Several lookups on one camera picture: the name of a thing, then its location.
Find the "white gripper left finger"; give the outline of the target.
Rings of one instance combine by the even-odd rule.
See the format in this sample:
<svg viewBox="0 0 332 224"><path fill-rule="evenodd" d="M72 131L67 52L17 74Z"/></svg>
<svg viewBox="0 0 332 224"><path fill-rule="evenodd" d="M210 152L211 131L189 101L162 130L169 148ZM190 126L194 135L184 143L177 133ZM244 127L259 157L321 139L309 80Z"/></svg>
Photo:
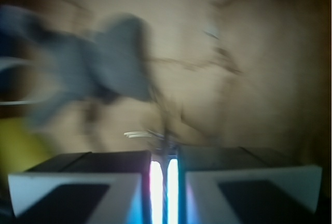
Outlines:
<svg viewBox="0 0 332 224"><path fill-rule="evenodd" d="M151 223L147 150L65 153L8 176L14 223Z"/></svg>

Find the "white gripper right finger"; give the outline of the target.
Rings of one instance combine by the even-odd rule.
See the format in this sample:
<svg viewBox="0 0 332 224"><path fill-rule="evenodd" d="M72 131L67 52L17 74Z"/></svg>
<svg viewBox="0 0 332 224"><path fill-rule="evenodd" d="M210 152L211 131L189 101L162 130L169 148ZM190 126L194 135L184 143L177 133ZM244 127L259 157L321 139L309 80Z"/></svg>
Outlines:
<svg viewBox="0 0 332 224"><path fill-rule="evenodd" d="M182 146L179 223L318 223L322 169L270 148Z"/></svg>

